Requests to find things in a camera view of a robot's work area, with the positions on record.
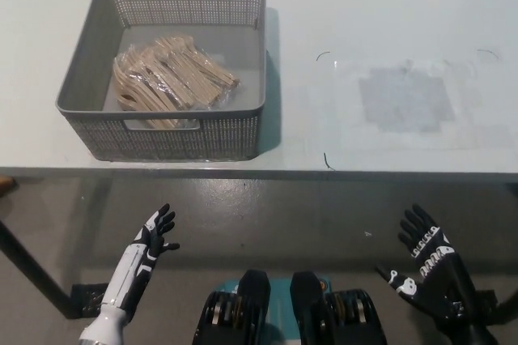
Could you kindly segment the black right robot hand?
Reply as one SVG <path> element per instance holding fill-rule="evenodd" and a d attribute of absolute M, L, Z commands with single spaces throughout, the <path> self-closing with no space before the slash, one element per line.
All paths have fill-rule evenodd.
<path fill-rule="evenodd" d="M 479 322 L 482 307 L 460 254 L 418 204 L 404 211 L 397 237 L 418 268 L 418 281 L 378 265 L 376 272 L 407 303 L 440 322 Z"/>

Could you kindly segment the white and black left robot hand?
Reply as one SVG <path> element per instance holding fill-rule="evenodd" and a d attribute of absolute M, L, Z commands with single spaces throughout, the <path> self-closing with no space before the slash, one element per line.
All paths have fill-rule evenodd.
<path fill-rule="evenodd" d="M 166 203 L 144 223 L 122 254 L 104 293 L 102 305 L 120 309 L 125 312 L 128 321 L 132 320 L 159 256 L 180 248 L 179 244 L 164 239 L 164 234 L 175 226 L 175 216 L 176 213 Z"/>

